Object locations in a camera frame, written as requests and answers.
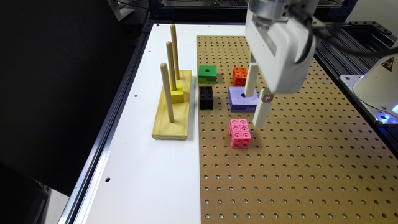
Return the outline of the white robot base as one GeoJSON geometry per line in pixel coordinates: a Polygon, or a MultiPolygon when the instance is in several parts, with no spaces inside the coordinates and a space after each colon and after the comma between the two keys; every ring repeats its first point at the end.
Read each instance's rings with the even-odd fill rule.
{"type": "Polygon", "coordinates": [[[342,75],[340,80],[379,124],[397,124],[397,54],[380,59],[364,75],[342,75]]]}

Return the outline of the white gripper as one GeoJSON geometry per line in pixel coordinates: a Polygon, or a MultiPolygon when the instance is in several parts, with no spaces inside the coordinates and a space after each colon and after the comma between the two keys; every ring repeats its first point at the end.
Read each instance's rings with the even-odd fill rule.
{"type": "Polygon", "coordinates": [[[267,88],[261,90],[253,125],[262,128],[274,94],[298,92],[311,64],[316,38],[311,33],[312,15],[318,0],[250,0],[246,15],[246,41],[250,63],[244,89],[252,97],[258,73],[267,88]]]}

